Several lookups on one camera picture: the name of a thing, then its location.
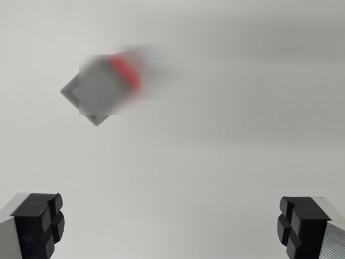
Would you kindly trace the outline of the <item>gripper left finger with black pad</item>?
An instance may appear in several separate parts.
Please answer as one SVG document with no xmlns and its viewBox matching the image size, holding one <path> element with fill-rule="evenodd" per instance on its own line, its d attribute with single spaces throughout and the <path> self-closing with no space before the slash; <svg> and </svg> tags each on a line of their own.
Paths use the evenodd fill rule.
<svg viewBox="0 0 345 259">
<path fill-rule="evenodd" d="M 51 258 L 65 228 L 59 193 L 18 193 L 1 208 L 1 258 Z"/>
</svg>

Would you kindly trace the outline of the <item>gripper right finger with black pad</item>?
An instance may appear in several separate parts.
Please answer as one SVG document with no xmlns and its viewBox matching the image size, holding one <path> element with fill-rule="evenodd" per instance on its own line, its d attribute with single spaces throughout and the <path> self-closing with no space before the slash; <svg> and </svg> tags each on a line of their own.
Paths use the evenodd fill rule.
<svg viewBox="0 0 345 259">
<path fill-rule="evenodd" d="M 344 216 L 324 197 L 283 196 L 278 238 L 292 259 L 343 259 Z"/>
</svg>

